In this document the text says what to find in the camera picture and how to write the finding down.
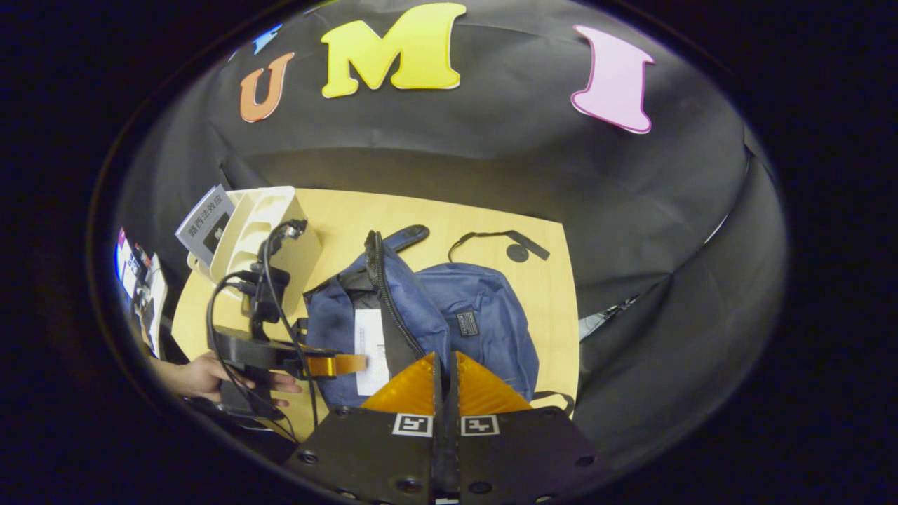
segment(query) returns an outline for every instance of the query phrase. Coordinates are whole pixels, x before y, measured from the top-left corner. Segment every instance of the table surface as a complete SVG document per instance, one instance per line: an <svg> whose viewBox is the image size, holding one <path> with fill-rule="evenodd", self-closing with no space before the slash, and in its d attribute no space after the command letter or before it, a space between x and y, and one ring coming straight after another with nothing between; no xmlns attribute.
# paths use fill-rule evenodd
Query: table surface
<svg viewBox="0 0 898 505"><path fill-rule="evenodd" d="M518 263L506 255L508 245L514 244L510 238L503 235L473 238L453 251L453 260L505 274L524 308L540 359L536 390L557 391L576 397L580 351L577 298L568 243L560 223L486 208L373 193L297 189L296 196L309 218L310 227L321 240L322 248L321 258L304 291L321 284L358 257L365 249L369 230L380 231L385 237L409 225L430 228L426 240L400 253L414 271L447 262L449 248L459 237L472 231L514 229L544 247L550 252L547 261L531 253L527 261ZM209 279L192 272L175 311L172 336L191 360L209 351L205 314L213 288ZM287 315L291 321L305 316L304 303L298 304L294 313ZM216 300L215 319L216 326L242 330L247 330L249 323L241 314L240 302L224 294ZM272 340L289 341L279 323L265 323L265 330ZM296 437L304 440L313 430L308 391L300 394L272 392L271 395L290 402L281 410L293 423ZM532 405L563 408L564 401L553 395ZM326 412L327 407L318 395L320 420ZM285 421L279 424L286 426Z"/></svg>

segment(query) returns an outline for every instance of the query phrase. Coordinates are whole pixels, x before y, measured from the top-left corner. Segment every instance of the blue backpack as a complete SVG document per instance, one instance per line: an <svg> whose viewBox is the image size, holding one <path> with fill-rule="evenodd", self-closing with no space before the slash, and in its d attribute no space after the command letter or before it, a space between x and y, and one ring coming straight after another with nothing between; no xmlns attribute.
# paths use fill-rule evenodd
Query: blue backpack
<svg viewBox="0 0 898 505"><path fill-rule="evenodd" d="M531 401L539 360L515 292L502 273L467 263L412 272L397 253L428 235L420 225L385 239L370 232L364 254L304 294L309 313L305 343L361 353L356 350L357 311L380 309L383 346L378 350L385 354L389 378L433 351L446 366L450 351L458 350ZM361 405L371 392L359 393L357 373L319 381L325 401Z"/></svg>

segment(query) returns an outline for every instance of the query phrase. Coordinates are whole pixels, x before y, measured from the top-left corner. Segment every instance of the letter m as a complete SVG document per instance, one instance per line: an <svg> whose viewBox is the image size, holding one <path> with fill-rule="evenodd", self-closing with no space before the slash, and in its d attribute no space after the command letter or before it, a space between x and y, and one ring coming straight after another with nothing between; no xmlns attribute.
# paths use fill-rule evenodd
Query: letter m
<svg viewBox="0 0 898 505"><path fill-rule="evenodd" d="M328 83L325 98L355 93L358 81L349 76L349 64L369 88L381 87L390 65L400 57L399 70L390 82L400 89L451 89L461 82L449 63L449 41L455 18L465 13L460 4L424 4L406 11L381 39L362 21L348 22L328 31Z"/></svg>

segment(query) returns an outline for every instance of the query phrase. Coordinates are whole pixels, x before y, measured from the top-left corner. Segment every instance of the book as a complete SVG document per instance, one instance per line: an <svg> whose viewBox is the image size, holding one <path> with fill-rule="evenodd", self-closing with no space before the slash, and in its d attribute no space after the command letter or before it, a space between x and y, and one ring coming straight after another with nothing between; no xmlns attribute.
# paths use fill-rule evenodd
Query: book
<svg viewBox="0 0 898 505"><path fill-rule="evenodd" d="M174 234L188 251L210 267L233 210L233 202L219 184L199 199Z"/></svg>

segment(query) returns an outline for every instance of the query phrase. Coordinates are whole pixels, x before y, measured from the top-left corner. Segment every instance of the human hand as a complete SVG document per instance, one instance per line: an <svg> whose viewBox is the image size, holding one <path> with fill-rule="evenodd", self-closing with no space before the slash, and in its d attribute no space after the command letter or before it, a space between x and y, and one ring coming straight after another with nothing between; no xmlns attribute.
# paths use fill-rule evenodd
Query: human hand
<svg viewBox="0 0 898 505"><path fill-rule="evenodd" d="M255 387L255 383L241 376L233 368L231 372L238 381L242 381L247 387ZM221 381L230 381L231 378L225 371L224 364L218 360L212 351L199 356L187 365L180 367L179 386L180 393L188 397L207 398L213 402L221 403ZM271 372L271 389L283 393L299 393L303 388L296 383L296 379L286 375ZM287 400L274 400L277 407L286 407L290 404Z"/></svg>

